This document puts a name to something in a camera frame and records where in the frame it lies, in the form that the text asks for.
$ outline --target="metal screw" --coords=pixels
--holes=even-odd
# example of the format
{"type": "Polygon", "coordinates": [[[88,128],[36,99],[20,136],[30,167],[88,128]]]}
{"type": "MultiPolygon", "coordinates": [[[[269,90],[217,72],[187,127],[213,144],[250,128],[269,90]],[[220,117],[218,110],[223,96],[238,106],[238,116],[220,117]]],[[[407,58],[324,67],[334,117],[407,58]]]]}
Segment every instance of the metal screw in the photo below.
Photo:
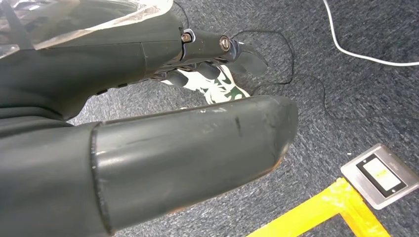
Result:
{"type": "Polygon", "coordinates": [[[228,50],[230,50],[231,44],[230,44],[230,40],[228,39],[227,36],[222,36],[220,38],[220,46],[221,46],[221,49],[223,51],[226,51],[227,52],[228,50]]]}
{"type": "Polygon", "coordinates": [[[188,43],[188,42],[191,42],[191,41],[192,41],[192,37],[191,37],[190,34],[188,34],[188,33],[183,33],[182,34],[182,42],[188,43]]]}

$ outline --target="scuff mark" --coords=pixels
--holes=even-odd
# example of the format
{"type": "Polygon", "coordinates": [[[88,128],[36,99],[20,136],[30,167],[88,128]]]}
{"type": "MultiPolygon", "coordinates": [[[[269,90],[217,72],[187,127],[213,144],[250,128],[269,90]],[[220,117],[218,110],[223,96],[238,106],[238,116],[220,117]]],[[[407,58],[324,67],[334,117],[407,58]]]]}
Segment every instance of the scuff mark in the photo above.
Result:
{"type": "Polygon", "coordinates": [[[240,119],[239,119],[239,117],[236,116],[236,118],[234,120],[236,121],[236,126],[237,126],[237,130],[239,132],[239,136],[243,137],[242,126],[240,125],[240,119]]]}
{"type": "Polygon", "coordinates": [[[227,110],[225,108],[218,108],[218,109],[215,109],[215,110],[212,110],[212,111],[215,112],[215,113],[227,112],[227,110]]]}

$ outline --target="shoe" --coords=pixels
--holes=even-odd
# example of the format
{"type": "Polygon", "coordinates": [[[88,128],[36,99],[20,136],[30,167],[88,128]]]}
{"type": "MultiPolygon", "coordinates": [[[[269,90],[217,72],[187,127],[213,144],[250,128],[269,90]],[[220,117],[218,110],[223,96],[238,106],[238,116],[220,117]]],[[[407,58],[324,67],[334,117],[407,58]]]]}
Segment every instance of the shoe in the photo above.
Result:
{"type": "Polygon", "coordinates": [[[217,66],[217,68],[220,74],[216,79],[208,79],[198,72],[178,71],[188,78],[183,87],[201,92],[210,105],[250,97],[245,90],[234,83],[233,76],[226,66],[217,66]]]}

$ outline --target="scratch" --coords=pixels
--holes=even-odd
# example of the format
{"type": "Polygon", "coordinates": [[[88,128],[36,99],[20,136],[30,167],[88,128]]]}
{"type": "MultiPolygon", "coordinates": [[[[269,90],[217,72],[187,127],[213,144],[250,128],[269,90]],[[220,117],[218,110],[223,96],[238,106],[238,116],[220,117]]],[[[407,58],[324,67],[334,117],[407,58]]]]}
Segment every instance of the scratch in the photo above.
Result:
{"type": "Polygon", "coordinates": [[[242,126],[240,125],[239,117],[236,116],[236,118],[234,120],[236,121],[236,126],[237,126],[237,130],[239,131],[239,136],[243,137],[242,126]]]}

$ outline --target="prosthetic hand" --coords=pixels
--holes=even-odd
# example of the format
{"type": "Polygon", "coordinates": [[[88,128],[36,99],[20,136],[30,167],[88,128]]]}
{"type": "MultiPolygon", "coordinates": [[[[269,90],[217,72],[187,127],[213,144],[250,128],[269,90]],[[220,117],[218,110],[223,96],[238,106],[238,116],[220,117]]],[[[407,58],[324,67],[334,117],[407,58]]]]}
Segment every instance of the prosthetic hand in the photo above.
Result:
{"type": "Polygon", "coordinates": [[[72,126],[86,100],[176,70],[261,74],[254,49],[183,29],[169,0],[0,3],[0,230],[107,236],[273,170],[297,128],[283,97],[72,126]]]}

